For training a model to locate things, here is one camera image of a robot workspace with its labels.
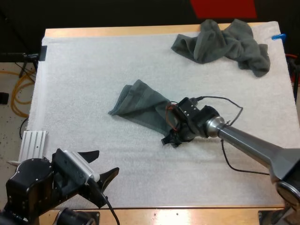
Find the silver cylindrical joint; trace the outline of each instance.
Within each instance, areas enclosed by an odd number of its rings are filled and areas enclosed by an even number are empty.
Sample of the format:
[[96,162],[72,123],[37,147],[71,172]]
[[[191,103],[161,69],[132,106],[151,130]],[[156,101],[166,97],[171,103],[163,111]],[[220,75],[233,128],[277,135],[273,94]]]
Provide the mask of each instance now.
[[215,116],[206,123],[207,135],[209,137],[217,137],[219,129],[223,127],[225,120],[221,116]]

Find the black background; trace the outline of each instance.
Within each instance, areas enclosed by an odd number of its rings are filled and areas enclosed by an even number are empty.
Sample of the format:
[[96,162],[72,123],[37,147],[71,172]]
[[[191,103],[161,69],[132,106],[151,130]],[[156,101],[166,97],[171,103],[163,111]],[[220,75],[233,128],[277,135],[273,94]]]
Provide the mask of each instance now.
[[[278,21],[286,53],[300,53],[300,1],[255,0],[256,19]],[[231,23],[233,18],[215,19]],[[200,24],[189,0],[0,0],[0,53],[38,53],[46,28]],[[0,54],[0,61],[17,60]]]

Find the wire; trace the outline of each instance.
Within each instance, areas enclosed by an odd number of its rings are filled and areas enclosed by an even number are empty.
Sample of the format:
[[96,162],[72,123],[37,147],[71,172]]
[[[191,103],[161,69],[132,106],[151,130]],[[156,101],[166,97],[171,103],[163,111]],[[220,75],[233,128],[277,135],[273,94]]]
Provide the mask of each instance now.
[[21,130],[22,130],[22,127],[23,127],[24,123],[25,123],[27,120],[28,120],[28,117],[27,117],[26,119],[24,119],[23,122],[22,122],[22,124],[20,125],[19,135],[20,135],[20,139],[21,139],[21,140],[23,139],[23,137],[22,137],[22,135],[21,135]]
[[[20,66],[18,63],[15,62],[15,64],[16,64],[18,67],[20,67],[21,69],[23,69],[22,66]],[[27,69],[27,68],[24,68],[24,70],[27,70],[29,73],[33,72],[33,74],[36,74],[34,71],[29,70],[29,69]]]
[[241,115],[242,111],[243,111],[243,107],[239,106],[238,104],[236,104],[235,102],[233,102],[232,100],[230,100],[229,98],[226,97],[218,97],[218,96],[201,96],[201,97],[197,97],[196,100],[200,101],[204,98],[217,98],[217,99],[224,99],[230,103],[232,103],[233,105],[235,105],[236,107],[238,107],[240,109],[239,113],[236,115],[236,117],[233,119],[233,121],[229,124],[230,126],[239,118],[239,116]]
[[[18,98],[17,98],[17,94],[19,93],[20,90],[22,90],[23,88],[25,87],[28,87],[30,85],[33,85],[35,83],[35,81],[30,77],[34,71],[29,71],[29,72],[25,72],[25,75],[22,76],[15,84],[15,87],[12,91],[12,94],[11,94],[11,99],[10,99],[10,107],[12,109],[12,111],[17,115],[17,116],[20,116],[20,117],[24,117],[24,118],[27,118],[28,117],[28,114],[27,113],[24,113],[22,112],[21,110],[19,110],[19,108],[17,107],[17,105],[15,104],[15,102],[21,104],[21,105],[28,105],[31,103],[31,101],[27,101],[27,102],[22,102],[20,101]],[[9,75],[17,75],[19,76],[18,73],[16,72],[10,72],[10,71],[0,71],[0,74],[9,74]]]
[[10,74],[10,75],[16,75],[16,76],[19,75],[18,73],[10,72],[10,71],[0,71],[0,74]]
[[[233,119],[233,121],[229,124],[229,126],[231,126],[241,115],[242,111],[243,111],[243,107],[239,106],[238,104],[236,104],[235,102],[233,102],[232,100],[228,99],[228,98],[225,98],[225,97],[217,97],[217,96],[201,96],[201,97],[197,97],[197,101],[201,101],[202,99],[204,98],[218,98],[218,99],[224,99],[226,101],[229,101],[230,103],[232,103],[233,105],[235,105],[236,107],[238,107],[240,109],[240,111],[238,112],[238,114],[235,116],[235,118]],[[226,152],[225,152],[225,147],[224,147],[224,140],[221,139],[221,147],[222,147],[222,151],[223,151],[223,154],[224,154],[224,158],[225,158],[225,161],[227,163],[227,165],[233,169],[234,171],[238,171],[238,172],[242,172],[242,173],[255,173],[255,174],[261,174],[261,175],[270,175],[268,173],[265,173],[265,172],[256,172],[256,171],[249,171],[249,170],[240,170],[240,169],[236,169],[234,168],[228,161],[228,158],[227,158],[227,155],[226,155]]]
[[88,179],[88,184],[91,188],[92,191],[94,191],[95,195],[97,195],[98,200],[100,200],[100,197],[105,201],[105,203],[107,204],[108,208],[110,209],[110,211],[112,212],[113,217],[115,218],[117,225],[120,225],[118,216],[116,215],[116,213],[113,210],[112,205],[109,203],[108,198],[103,194],[103,192],[100,190],[99,185],[92,179],[89,178]]
[[107,197],[103,194],[103,192],[100,192],[100,193],[101,193],[102,198],[105,200],[106,204],[108,205],[108,208],[109,208],[110,211],[112,212],[112,215],[113,215],[113,217],[115,218],[115,220],[116,220],[116,222],[117,222],[117,225],[120,225],[119,218],[118,218],[118,216],[116,215],[116,213],[114,212],[112,205],[109,203]]
[[232,165],[230,165],[230,163],[229,163],[229,161],[228,161],[227,155],[226,155],[226,153],[225,153],[224,140],[223,140],[223,139],[221,139],[221,146],[222,146],[222,151],[223,151],[223,154],[224,154],[224,158],[225,158],[225,160],[226,160],[226,163],[227,163],[227,165],[228,165],[231,169],[233,169],[233,170],[235,170],[235,171],[237,171],[237,172],[242,172],[242,173],[256,173],[256,174],[261,174],[261,175],[270,175],[270,174],[265,173],[265,172],[256,172],[256,171],[249,171],[249,170],[239,170],[239,169],[234,168]]
[[168,115],[168,111],[169,110],[172,110],[173,109],[173,103],[174,101],[170,101],[170,102],[168,102],[168,104],[165,106],[165,120],[166,120],[166,122],[167,122],[167,124],[170,126],[170,127],[172,127],[172,129],[174,130],[174,131],[177,131],[177,129],[176,129],[176,127],[170,122],[170,120],[169,120],[169,115]]
[[291,58],[298,58],[298,55],[294,55],[294,54],[285,54],[286,57],[291,57]]

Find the wooden table edge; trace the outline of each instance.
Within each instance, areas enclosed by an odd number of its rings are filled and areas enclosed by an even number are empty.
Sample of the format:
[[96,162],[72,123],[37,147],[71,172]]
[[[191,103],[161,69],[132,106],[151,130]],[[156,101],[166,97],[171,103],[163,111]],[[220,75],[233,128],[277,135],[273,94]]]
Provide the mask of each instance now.
[[[186,209],[115,209],[122,225],[259,225],[258,211],[278,208],[186,208]],[[115,225],[109,209],[87,210],[100,214],[100,225]],[[52,225],[59,210],[40,216],[41,225]]]
[[[262,25],[264,22],[250,22],[250,26]],[[220,23],[219,27],[224,30],[230,23]],[[151,35],[171,34],[184,32],[198,32],[199,24],[168,25],[168,26],[140,26],[140,27],[89,27],[89,28],[58,28],[46,29],[47,38],[72,38],[72,37],[103,37],[103,36],[126,36],[126,35]]]

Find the white padded surface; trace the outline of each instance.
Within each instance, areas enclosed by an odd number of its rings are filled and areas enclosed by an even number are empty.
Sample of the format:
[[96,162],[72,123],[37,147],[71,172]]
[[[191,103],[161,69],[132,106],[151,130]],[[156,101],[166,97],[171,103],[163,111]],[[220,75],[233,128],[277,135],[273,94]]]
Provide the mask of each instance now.
[[[204,65],[171,50],[176,34],[152,36],[44,38],[29,130],[48,131],[45,156],[57,148],[100,150],[91,166],[119,175],[105,194],[113,207],[280,204],[268,176],[240,173],[225,163],[219,139],[196,138],[177,149],[163,147],[163,136],[108,111],[125,84],[141,79],[166,98],[203,95],[230,98],[244,107],[235,127],[285,148],[300,147],[300,130],[277,22],[253,27],[258,43],[269,46],[270,71],[256,78],[227,58]],[[215,107],[232,120],[238,109],[222,100]],[[267,171],[239,150],[225,145],[233,166]],[[65,205],[94,208],[80,197]]]

